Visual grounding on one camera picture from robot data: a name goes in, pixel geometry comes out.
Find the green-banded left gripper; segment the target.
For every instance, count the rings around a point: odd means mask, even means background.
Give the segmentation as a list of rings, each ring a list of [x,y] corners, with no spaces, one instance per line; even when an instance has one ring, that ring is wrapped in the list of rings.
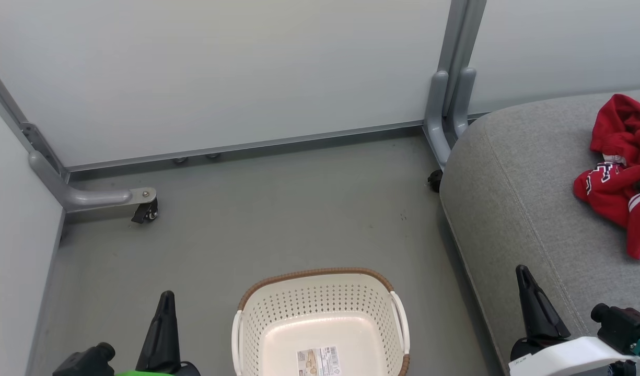
[[[176,296],[171,290],[160,295],[139,355],[136,370],[116,376],[199,376],[191,362],[181,362]]]

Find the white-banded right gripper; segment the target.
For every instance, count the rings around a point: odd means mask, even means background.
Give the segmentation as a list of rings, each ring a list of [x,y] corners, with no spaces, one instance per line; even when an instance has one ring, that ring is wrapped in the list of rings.
[[[571,336],[544,290],[525,265],[516,266],[519,300],[527,338],[566,340]],[[599,369],[618,361],[638,362],[633,353],[623,354],[595,336],[582,336],[508,364],[510,375],[571,375]]]

